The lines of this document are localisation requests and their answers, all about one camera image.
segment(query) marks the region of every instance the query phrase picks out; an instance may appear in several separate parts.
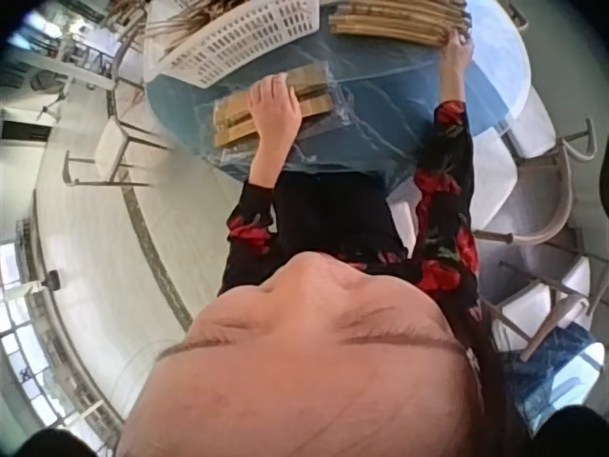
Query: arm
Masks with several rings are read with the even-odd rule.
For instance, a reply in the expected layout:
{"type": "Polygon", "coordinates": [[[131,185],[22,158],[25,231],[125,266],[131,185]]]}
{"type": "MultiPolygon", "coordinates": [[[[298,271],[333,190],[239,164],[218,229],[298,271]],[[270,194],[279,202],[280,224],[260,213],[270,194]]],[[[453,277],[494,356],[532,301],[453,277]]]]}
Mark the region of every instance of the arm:
{"type": "Polygon", "coordinates": [[[281,264],[275,247],[270,207],[273,188],[302,122],[294,90],[286,75],[271,75],[249,92],[249,111],[260,136],[237,207],[228,226],[230,248],[219,294],[243,285],[259,285],[281,264]]]}
{"type": "Polygon", "coordinates": [[[470,43],[452,35],[441,66],[441,104],[435,132],[415,175],[422,193],[417,205],[419,235],[413,258],[421,262],[419,288],[443,308],[469,310],[480,321],[478,253],[469,207],[474,193],[473,143],[465,109],[464,72],[470,43]]]}

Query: round table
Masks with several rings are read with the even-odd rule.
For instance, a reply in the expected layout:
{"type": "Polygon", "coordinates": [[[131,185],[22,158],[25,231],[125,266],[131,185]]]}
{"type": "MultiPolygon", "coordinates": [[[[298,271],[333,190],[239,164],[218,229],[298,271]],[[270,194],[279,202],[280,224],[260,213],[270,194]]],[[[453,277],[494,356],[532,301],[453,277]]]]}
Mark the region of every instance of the round table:
{"type": "MultiPolygon", "coordinates": [[[[175,139],[234,177],[246,178],[251,155],[230,163],[213,147],[212,113],[218,99],[270,73],[325,61],[345,101],[343,121],[298,139],[286,169],[380,172],[389,190],[412,175],[438,104],[438,50],[382,38],[334,35],[321,9],[320,30],[234,71],[209,89],[166,75],[147,84],[160,124],[175,139]]],[[[531,86],[521,37],[495,0],[470,0],[474,62],[466,74],[473,135],[503,130],[518,117],[531,86]]]]}

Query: white plastic basket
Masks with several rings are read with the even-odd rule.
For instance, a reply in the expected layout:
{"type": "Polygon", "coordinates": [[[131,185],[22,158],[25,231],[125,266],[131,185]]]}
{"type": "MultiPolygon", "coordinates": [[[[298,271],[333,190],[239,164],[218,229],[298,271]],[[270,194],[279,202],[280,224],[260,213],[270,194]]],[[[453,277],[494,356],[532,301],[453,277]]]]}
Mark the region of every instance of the white plastic basket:
{"type": "MultiPolygon", "coordinates": [[[[194,0],[153,0],[147,24],[154,26],[194,0]]],[[[146,38],[144,79],[163,73],[208,88],[255,58],[317,31],[319,0],[250,0],[207,24],[168,55],[176,34],[146,38]]]]}

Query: woman's hand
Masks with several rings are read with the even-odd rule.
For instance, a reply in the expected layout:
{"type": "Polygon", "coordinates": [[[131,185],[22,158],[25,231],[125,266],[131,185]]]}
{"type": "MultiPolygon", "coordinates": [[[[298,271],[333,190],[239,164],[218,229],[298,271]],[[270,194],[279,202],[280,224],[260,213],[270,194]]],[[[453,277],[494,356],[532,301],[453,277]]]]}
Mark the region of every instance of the woman's hand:
{"type": "Polygon", "coordinates": [[[442,49],[440,66],[440,103],[452,100],[465,101],[465,71],[472,61],[474,43],[452,31],[442,49]]]}
{"type": "Polygon", "coordinates": [[[249,182],[272,189],[303,122],[301,107],[285,80],[287,74],[267,76],[256,83],[248,96],[251,117],[260,145],[249,171],[249,182]]]}

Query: clear plastic sheet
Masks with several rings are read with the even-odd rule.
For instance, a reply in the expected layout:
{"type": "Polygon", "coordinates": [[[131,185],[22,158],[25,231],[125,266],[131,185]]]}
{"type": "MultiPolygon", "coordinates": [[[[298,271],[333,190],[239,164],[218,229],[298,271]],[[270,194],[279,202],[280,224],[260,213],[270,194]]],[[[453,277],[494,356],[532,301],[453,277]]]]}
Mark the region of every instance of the clear plastic sheet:
{"type": "MultiPolygon", "coordinates": [[[[328,70],[327,63],[322,63],[326,75],[327,84],[324,89],[315,91],[316,94],[325,93],[332,99],[333,108],[331,111],[303,120],[303,125],[296,137],[296,144],[291,151],[290,162],[306,164],[315,161],[314,157],[305,157],[298,148],[298,141],[311,136],[319,135],[334,129],[341,129],[351,124],[349,113],[352,109],[347,105],[344,98],[344,93],[339,87],[336,80],[332,77],[328,70]]],[[[214,103],[215,110],[220,107],[227,97],[217,99],[214,103]]],[[[213,137],[215,127],[213,125],[214,115],[210,115],[208,107],[199,107],[197,117],[201,122],[201,134],[206,138],[213,137]]],[[[245,164],[249,163],[258,148],[259,138],[257,135],[251,135],[249,139],[242,139],[234,145],[227,145],[224,148],[215,148],[212,151],[206,151],[206,159],[215,166],[224,166],[230,164],[245,164]]]]}

